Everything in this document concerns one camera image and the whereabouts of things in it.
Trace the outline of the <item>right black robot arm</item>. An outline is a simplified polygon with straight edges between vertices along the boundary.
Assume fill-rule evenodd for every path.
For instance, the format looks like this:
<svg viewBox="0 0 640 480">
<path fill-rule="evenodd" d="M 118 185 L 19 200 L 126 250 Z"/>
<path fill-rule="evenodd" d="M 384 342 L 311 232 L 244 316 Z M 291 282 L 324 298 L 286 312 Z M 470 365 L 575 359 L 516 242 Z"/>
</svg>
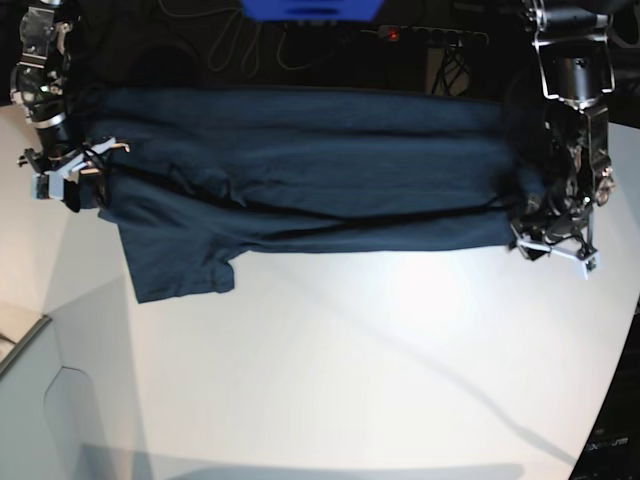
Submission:
<svg viewBox="0 0 640 480">
<path fill-rule="evenodd" d="M 118 149 L 130 150 L 113 136 L 86 134 L 89 90 L 70 81 L 80 21 L 70 1 L 32 1 L 19 23 L 21 51 L 9 82 L 10 100 L 40 144 L 17 160 L 32 170 L 31 196 L 60 201 L 73 212 L 88 204 L 109 206 L 110 158 Z"/>
</svg>

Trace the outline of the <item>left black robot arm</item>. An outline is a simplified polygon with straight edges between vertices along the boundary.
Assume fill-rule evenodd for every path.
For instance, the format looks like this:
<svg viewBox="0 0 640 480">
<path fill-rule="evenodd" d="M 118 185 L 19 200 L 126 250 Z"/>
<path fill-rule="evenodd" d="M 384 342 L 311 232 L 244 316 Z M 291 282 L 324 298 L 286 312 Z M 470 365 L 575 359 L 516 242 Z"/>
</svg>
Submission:
<svg viewBox="0 0 640 480">
<path fill-rule="evenodd" d="M 572 1 L 526 1 L 551 157 L 541 169 L 547 187 L 514 218 L 514 246 L 525 259 L 558 255 L 583 264 L 595 259 L 594 210 L 615 188 L 608 149 L 606 95 L 615 89 L 608 46 L 612 17 Z"/>
</svg>

